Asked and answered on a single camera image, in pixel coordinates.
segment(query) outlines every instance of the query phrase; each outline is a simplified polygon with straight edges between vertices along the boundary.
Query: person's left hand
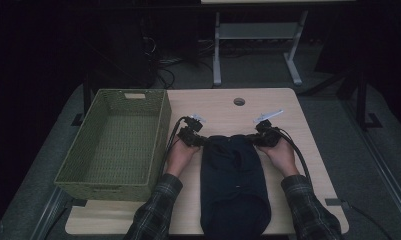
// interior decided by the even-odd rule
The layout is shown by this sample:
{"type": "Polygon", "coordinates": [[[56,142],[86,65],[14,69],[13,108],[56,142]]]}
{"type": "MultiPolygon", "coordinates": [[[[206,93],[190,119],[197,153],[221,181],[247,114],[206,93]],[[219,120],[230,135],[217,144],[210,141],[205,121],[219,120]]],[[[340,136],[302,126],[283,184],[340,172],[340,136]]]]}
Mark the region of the person's left hand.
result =
{"type": "Polygon", "coordinates": [[[194,153],[199,150],[200,147],[189,147],[178,136],[175,136],[167,159],[168,167],[166,173],[179,177],[193,158],[194,153]]]}

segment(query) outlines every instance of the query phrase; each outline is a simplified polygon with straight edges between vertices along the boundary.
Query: person's arm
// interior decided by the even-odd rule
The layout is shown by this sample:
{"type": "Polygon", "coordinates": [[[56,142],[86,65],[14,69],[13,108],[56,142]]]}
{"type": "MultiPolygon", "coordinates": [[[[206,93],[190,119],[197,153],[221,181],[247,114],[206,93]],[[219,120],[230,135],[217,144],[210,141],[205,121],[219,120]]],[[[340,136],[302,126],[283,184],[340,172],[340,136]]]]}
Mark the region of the person's arm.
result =
{"type": "Polygon", "coordinates": [[[306,177],[300,175],[291,145],[282,139],[273,147],[258,147],[284,177],[281,186],[291,209],[297,239],[342,239],[340,222],[316,198],[306,177]]]}
{"type": "Polygon", "coordinates": [[[156,185],[151,197],[134,215],[134,220],[124,239],[166,239],[172,209],[182,183],[178,179],[194,153],[200,148],[188,147],[175,137],[169,152],[165,174],[156,185]]]}

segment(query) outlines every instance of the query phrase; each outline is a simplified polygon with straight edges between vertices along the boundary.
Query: forearm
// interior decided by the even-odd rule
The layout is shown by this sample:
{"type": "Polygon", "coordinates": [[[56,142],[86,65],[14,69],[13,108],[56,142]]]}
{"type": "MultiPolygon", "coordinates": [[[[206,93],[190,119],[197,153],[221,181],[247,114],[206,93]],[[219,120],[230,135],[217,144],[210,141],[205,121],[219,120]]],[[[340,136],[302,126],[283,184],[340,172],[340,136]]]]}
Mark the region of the forearm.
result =
{"type": "Polygon", "coordinates": [[[338,219],[316,198],[306,177],[286,177],[281,186],[291,208],[297,239],[341,239],[338,219]]]}
{"type": "Polygon", "coordinates": [[[165,174],[157,184],[149,200],[141,206],[124,239],[167,238],[175,200],[182,183],[171,174],[165,174]]]}

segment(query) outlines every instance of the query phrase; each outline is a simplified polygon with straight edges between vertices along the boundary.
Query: black device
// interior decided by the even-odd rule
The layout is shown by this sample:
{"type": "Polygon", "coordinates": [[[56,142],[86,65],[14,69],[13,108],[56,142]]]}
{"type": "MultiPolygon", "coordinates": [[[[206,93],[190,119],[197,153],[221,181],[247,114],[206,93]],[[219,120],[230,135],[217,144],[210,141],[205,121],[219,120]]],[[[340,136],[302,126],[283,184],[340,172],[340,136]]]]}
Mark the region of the black device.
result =
{"type": "Polygon", "coordinates": [[[257,133],[249,134],[246,137],[256,146],[275,147],[281,138],[281,129],[272,127],[269,120],[263,120],[256,125],[257,133]]]}
{"type": "Polygon", "coordinates": [[[187,146],[203,146],[207,141],[206,137],[200,136],[197,133],[203,127],[203,124],[195,118],[184,117],[184,122],[187,124],[179,130],[177,136],[187,145],[187,146]]]}

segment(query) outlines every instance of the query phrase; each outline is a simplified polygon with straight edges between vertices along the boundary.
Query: black cloth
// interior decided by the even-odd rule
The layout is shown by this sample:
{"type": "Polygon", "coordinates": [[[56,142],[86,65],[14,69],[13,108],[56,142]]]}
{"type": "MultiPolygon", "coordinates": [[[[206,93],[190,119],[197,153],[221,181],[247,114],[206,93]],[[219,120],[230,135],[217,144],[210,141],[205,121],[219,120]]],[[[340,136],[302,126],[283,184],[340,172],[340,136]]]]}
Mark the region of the black cloth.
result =
{"type": "Polygon", "coordinates": [[[200,224],[205,237],[259,238],[271,221],[271,206],[256,149],[244,135],[209,140],[200,173],[200,224]]]}

